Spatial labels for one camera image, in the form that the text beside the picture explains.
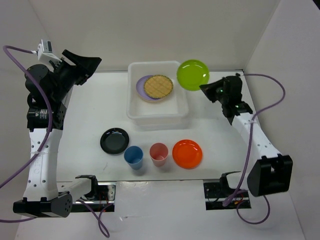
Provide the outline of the green round plate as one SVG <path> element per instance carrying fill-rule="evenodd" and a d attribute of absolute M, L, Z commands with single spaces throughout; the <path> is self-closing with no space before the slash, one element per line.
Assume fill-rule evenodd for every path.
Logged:
<path fill-rule="evenodd" d="M 202 61 L 190 59 L 178 67 L 176 78 L 185 90 L 198 91 L 201 85 L 206 85 L 209 82 L 210 71 Z"/>

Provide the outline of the yellow woven pattern plate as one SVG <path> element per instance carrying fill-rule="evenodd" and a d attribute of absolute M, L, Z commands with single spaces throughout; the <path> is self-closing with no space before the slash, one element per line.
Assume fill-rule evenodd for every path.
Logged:
<path fill-rule="evenodd" d="M 163 99 L 174 89 L 173 81 L 165 75 L 152 75 L 143 84 L 144 92 L 153 99 Z"/>

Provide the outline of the purple round plate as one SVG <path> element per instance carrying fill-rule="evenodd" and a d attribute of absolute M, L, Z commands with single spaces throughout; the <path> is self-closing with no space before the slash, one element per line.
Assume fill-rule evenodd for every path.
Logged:
<path fill-rule="evenodd" d="M 146 75 L 146 76 L 143 76 L 141 77 L 137 83 L 136 83 L 136 91 L 138 94 L 142 95 L 142 96 L 148 96 L 147 93 L 145 92 L 144 90 L 144 84 L 145 82 L 150 78 L 152 77 L 153 75 Z"/>

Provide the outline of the black round plate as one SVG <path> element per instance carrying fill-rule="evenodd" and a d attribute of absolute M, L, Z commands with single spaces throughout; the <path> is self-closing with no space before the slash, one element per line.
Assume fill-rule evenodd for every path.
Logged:
<path fill-rule="evenodd" d="M 101 149 L 109 155 L 119 155 L 126 150 L 130 142 L 128 133 L 118 127 L 110 128 L 100 137 Z"/>

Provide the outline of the pink plastic cup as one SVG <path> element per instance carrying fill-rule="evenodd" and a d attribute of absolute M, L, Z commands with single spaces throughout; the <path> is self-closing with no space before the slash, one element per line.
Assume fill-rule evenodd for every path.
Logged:
<path fill-rule="evenodd" d="M 168 147 L 160 142 L 153 144 L 149 149 L 149 155 L 156 167 L 162 167 L 166 163 L 168 154 Z"/>

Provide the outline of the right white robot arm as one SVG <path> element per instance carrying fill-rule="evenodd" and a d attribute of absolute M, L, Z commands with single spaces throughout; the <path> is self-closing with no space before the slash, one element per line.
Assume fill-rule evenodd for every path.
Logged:
<path fill-rule="evenodd" d="M 259 112 L 254 112 L 242 99 L 242 86 L 239 74 L 200 85 L 212 103 L 221 104 L 223 115 L 247 145 L 238 184 L 226 179 L 219 184 L 219 191 L 225 197 L 240 190 L 247 190 L 254 197 L 286 192 L 290 187 L 293 160 L 289 155 L 283 155 L 267 138 L 257 122 Z"/>

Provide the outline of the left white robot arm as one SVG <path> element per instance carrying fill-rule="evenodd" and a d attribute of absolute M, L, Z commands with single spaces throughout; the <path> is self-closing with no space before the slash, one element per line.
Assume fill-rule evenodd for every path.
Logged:
<path fill-rule="evenodd" d="M 30 66 L 25 74 L 29 91 L 27 128 L 31 143 L 28 181 L 13 212 L 33 218 L 65 218 L 81 197 L 94 200 L 100 188 L 95 175 L 79 175 L 62 190 L 57 186 L 58 150 L 67 106 L 63 103 L 74 85 L 83 85 L 96 71 L 101 58 L 84 57 L 68 50 L 63 58 Z"/>

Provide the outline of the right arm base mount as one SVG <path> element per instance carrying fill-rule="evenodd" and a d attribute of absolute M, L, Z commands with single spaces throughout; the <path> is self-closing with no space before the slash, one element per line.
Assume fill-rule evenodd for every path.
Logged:
<path fill-rule="evenodd" d="M 247 192 L 241 193 L 232 199 L 228 206 L 223 206 L 224 200 L 231 195 L 234 190 L 228 186 L 224 187 L 219 180 L 204 181 L 204 200 L 205 208 L 207 211 L 214 210 L 233 210 L 239 207 L 239 209 L 251 209 L 251 203 L 249 194 Z"/>

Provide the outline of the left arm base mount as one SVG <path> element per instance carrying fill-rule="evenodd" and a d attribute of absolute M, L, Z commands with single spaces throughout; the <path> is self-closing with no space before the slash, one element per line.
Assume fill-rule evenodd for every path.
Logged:
<path fill-rule="evenodd" d="M 81 196 L 80 200 L 88 204 L 95 213 L 99 213 L 108 204 L 110 205 L 105 212 L 114 212 L 116 199 L 116 182 L 115 181 L 99 181 L 97 191 L 93 196 Z M 69 187 L 71 182 L 61 185 L 60 191 L 63 188 Z M 88 213 L 89 210 L 79 201 L 74 201 L 72 204 L 72 213 Z"/>

